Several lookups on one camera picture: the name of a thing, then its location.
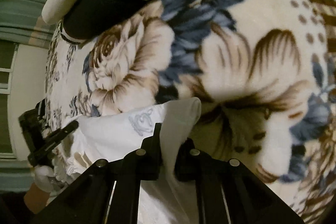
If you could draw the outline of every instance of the embroidered design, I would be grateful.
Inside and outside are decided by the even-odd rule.
[[[143,136],[145,133],[152,133],[153,131],[153,121],[151,118],[151,114],[153,113],[153,109],[150,108],[147,112],[143,112],[141,114],[136,114],[133,117],[129,116],[128,120],[130,121],[132,127],[139,134],[139,136]]]

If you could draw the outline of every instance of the bed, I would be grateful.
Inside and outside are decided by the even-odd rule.
[[[336,188],[335,0],[155,0],[84,45],[60,22],[46,119],[116,115],[198,97],[195,146],[237,158],[306,223]],[[55,150],[59,178],[71,138]]]

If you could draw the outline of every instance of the white glove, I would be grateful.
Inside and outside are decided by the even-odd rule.
[[[35,167],[34,173],[34,183],[36,186],[46,193],[51,193],[53,191],[53,184],[50,178],[55,177],[54,170],[49,166],[38,165]]]

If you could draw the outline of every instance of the metal screw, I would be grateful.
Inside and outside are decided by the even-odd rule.
[[[198,149],[192,149],[189,151],[191,156],[198,156],[201,152]]]
[[[138,156],[144,156],[146,154],[146,150],[140,148],[138,150],[136,150],[135,152]]]
[[[99,160],[96,161],[96,165],[98,167],[104,167],[107,163],[108,163],[108,161],[106,159],[99,159]]]
[[[240,162],[239,162],[239,160],[237,160],[237,159],[231,159],[231,160],[229,161],[229,163],[230,163],[231,166],[234,166],[234,167],[237,167],[237,166],[240,165]]]

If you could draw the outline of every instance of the window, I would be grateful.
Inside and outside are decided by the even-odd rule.
[[[0,158],[15,158],[8,128],[7,100],[18,45],[0,41]]]

